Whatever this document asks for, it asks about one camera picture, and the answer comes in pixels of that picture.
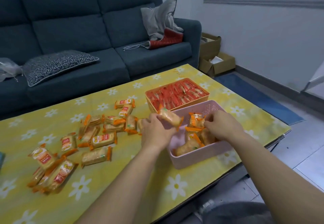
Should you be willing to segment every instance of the sofa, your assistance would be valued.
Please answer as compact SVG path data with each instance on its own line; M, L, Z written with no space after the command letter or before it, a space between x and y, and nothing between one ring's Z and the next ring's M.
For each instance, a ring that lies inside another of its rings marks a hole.
M99 58L29 87L24 76L0 82L0 120L74 99L184 64L198 67L201 24L175 18L183 42L148 50L140 8L162 0L0 0L0 57L30 58L78 50Z

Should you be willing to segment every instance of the forearm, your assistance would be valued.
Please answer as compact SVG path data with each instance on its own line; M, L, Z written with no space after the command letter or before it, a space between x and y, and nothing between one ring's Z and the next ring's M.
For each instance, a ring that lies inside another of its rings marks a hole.
M251 136L230 141L278 223L321 223L324 194Z
M157 157L140 150L76 223L132 223Z

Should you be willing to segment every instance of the coffee table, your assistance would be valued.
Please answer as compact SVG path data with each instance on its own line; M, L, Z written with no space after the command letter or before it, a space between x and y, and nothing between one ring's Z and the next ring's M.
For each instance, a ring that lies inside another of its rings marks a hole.
M118 144L114 145L111 162L86 166L84 169L78 167L62 191L49 196L32 193L27 188L27 182L38 167L27 155L42 143L46 143L49 150L60 152L60 138L67 133L77 132L79 121L87 114L117 115L119 110L113 108L116 100L134 98L136 108L132 115L148 117L150 111L144 92L186 77L208 90L209 99L215 100L235 116L246 132L263 146L290 130L285 123L190 65L3 120L0 121L0 151L6 153L6 159L0 176L2 223L73 223L140 150L141 136L118 133ZM80 162L80 156L79 152L70 159ZM236 152L230 150L176 170L164 151L156 162L135 223L151 223L161 218L240 162Z

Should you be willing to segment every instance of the person's left hand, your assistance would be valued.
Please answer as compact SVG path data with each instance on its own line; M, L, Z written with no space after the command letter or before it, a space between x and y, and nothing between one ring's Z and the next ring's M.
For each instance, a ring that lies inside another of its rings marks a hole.
M160 115L151 113L149 118L142 121L142 148L160 152L168 146L176 128L165 129L159 120Z

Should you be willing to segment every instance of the gray pillow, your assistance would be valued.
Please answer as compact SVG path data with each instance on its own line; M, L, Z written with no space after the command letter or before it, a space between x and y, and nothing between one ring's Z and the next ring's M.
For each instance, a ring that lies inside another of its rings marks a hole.
M150 40L161 40L165 28L183 32L183 29L178 27L173 19L176 5L177 0L166 0L156 8L141 8L143 24Z
M23 66L28 86L33 87L42 81L81 65L98 61L99 58L75 50L42 55L31 58Z

